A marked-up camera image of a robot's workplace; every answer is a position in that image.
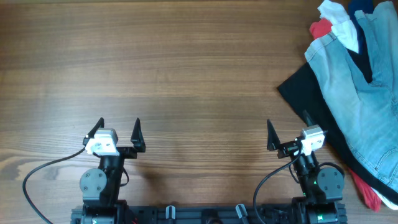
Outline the light blue denim shorts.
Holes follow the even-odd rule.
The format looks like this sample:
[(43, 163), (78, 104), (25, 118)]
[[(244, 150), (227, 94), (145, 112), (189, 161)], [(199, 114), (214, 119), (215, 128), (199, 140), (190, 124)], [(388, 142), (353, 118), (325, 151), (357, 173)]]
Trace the light blue denim shorts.
[(385, 1), (371, 14), (354, 15), (364, 31), (371, 82), (332, 33), (314, 40), (305, 58), (356, 160), (396, 192), (397, 13)]

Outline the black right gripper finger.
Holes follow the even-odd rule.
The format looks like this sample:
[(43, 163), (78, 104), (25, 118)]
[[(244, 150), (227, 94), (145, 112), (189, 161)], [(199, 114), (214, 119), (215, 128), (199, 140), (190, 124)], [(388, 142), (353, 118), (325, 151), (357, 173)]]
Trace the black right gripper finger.
[(315, 122), (313, 121), (313, 119), (311, 118), (311, 116), (309, 115), (307, 110), (303, 110), (303, 117), (304, 117), (304, 121), (308, 127), (315, 125)]
[(271, 120), (267, 120), (267, 150), (268, 151), (275, 151), (278, 150), (280, 145), (279, 137), (275, 131), (275, 128), (271, 122)]

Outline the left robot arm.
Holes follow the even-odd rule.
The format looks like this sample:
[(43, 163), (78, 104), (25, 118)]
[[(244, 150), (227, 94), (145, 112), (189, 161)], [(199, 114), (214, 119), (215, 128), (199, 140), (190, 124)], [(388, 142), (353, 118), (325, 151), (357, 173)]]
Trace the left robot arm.
[(130, 139), (132, 146), (118, 146), (118, 135), (113, 128), (105, 128), (100, 118), (84, 137), (88, 154), (99, 157), (99, 166), (87, 170), (80, 179), (83, 206), (72, 210), (72, 224), (127, 224), (138, 223), (134, 212), (125, 200), (118, 199), (124, 185), (122, 175), (126, 159), (136, 159), (146, 151), (140, 119), (136, 119)]

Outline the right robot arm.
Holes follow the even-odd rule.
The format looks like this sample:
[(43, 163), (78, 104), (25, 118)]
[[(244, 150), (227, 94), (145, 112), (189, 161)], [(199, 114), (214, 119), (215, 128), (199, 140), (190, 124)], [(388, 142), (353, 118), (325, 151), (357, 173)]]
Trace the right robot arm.
[(319, 163), (315, 151), (322, 148), (326, 131), (314, 124), (306, 111), (307, 127), (293, 141), (282, 143), (270, 120), (267, 120), (267, 149), (277, 151), (279, 159), (291, 159), (290, 174), (300, 185), (303, 195), (292, 199), (284, 208), (264, 208), (264, 218), (274, 223), (327, 223), (348, 222), (343, 199), (344, 170), (332, 163)]

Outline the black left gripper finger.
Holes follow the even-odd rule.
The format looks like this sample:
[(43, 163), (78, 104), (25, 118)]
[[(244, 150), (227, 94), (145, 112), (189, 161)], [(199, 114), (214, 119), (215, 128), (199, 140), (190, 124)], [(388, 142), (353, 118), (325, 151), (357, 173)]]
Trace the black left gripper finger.
[(141, 130), (141, 121), (139, 118), (136, 119), (134, 124), (132, 134), (131, 134), (131, 142), (133, 144), (134, 149), (137, 152), (145, 152), (146, 144), (144, 141), (144, 137)]
[(87, 145), (88, 141), (92, 138), (94, 138), (95, 133), (99, 128), (104, 128), (104, 118), (100, 118), (98, 122), (95, 124), (95, 126), (86, 134), (86, 136), (83, 139), (83, 145)]

